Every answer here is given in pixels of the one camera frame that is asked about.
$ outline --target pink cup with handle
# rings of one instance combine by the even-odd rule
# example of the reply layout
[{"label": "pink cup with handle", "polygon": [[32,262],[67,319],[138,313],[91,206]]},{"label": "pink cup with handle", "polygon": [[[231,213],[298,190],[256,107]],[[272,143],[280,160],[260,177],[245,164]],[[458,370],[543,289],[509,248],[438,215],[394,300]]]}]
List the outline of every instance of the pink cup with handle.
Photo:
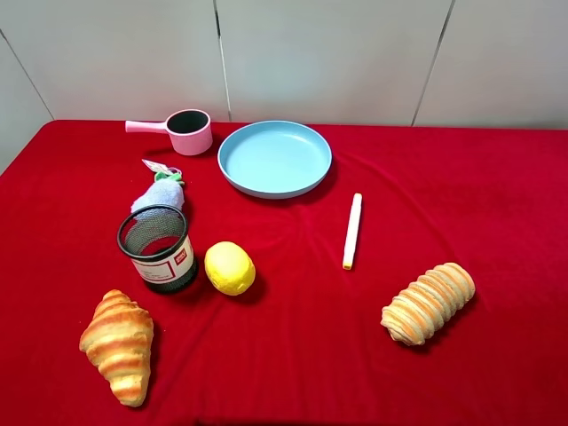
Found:
[{"label": "pink cup with handle", "polygon": [[151,132],[170,135],[177,153],[197,155],[207,151],[213,143],[211,117],[199,109],[184,109],[170,115],[165,122],[126,122],[127,133]]}]

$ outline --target plate rim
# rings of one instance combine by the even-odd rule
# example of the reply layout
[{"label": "plate rim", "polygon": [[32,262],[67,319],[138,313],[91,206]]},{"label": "plate rim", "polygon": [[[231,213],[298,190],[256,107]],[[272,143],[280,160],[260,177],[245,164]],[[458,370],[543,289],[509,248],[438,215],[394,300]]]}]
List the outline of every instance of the plate rim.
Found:
[{"label": "plate rim", "polygon": [[[325,143],[325,147],[327,150],[327,153],[329,155],[329,159],[327,161],[325,170],[323,171],[321,177],[319,177],[318,179],[314,180],[314,182],[311,182],[309,185],[304,185],[302,187],[298,187],[296,189],[290,190],[290,191],[280,191],[280,192],[266,192],[266,191],[261,191],[255,188],[251,188],[249,186],[243,185],[241,182],[237,182],[235,179],[233,179],[225,170],[225,168],[223,167],[223,164],[221,163],[221,152],[223,150],[223,146],[225,145],[225,142],[232,137],[233,135],[235,135],[236,133],[245,130],[246,128],[249,127],[256,127],[259,124],[266,124],[266,123],[271,123],[271,122],[277,122],[277,123],[285,123],[285,124],[292,124],[294,126],[297,127],[304,127],[305,129],[313,132],[314,134],[316,134],[319,138],[321,138],[321,140]],[[237,189],[248,193],[248,192],[252,192],[252,193],[257,193],[257,194],[268,194],[268,195],[276,195],[276,196],[280,196],[279,198],[286,198],[286,197],[281,197],[282,195],[286,195],[286,194],[290,194],[289,198],[292,198],[296,195],[301,195],[303,193],[309,192],[311,191],[313,188],[315,188],[317,185],[319,185],[323,179],[325,178],[325,176],[328,174],[329,169],[331,169],[331,163],[333,161],[333,154],[331,152],[331,146],[329,146],[329,143],[327,142],[327,140],[315,129],[311,128],[310,126],[307,126],[305,124],[302,124],[300,122],[291,122],[289,120],[262,120],[260,122],[252,122],[250,124],[246,124],[242,127],[240,127],[239,129],[231,132],[221,143],[218,151],[217,151],[217,165],[219,166],[219,168],[221,169],[221,172],[223,173],[223,176],[225,176],[225,179],[227,179],[233,186],[235,186]]]}]

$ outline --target plush toy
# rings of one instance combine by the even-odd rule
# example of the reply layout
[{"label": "plush toy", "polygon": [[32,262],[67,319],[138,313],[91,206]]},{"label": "plush toy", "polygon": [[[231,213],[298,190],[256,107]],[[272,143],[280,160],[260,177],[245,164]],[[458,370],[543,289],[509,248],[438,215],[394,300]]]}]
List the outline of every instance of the plush toy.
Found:
[{"label": "plush toy", "polygon": [[176,209],[180,209],[184,204],[184,182],[181,180],[181,173],[171,175],[159,171],[154,176],[154,183],[148,190],[132,204],[130,212],[142,209],[154,204],[166,204]]}]

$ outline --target white marker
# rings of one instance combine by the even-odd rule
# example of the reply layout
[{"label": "white marker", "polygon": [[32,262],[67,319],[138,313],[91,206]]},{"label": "white marker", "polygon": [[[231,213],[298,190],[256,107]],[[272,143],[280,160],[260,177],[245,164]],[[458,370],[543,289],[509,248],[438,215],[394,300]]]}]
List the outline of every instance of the white marker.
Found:
[{"label": "white marker", "polygon": [[361,217],[361,202],[363,196],[360,193],[353,195],[349,224],[347,225],[347,238],[345,239],[345,249],[343,250],[343,268],[351,269],[353,257],[355,256],[355,246],[357,245],[357,233],[359,231],[359,218]]}]

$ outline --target croissant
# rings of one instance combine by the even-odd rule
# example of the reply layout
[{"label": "croissant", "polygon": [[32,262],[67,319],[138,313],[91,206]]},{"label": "croissant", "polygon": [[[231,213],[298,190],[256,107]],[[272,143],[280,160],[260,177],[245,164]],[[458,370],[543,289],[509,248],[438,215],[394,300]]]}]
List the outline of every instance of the croissant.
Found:
[{"label": "croissant", "polygon": [[424,344],[476,292],[469,274],[458,264],[438,265],[410,283],[383,308],[381,325],[392,340]]},{"label": "croissant", "polygon": [[79,349],[110,382],[121,404],[140,406],[148,388],[153,337],[150,314],[121,291],[111,290],[95,309]]}]

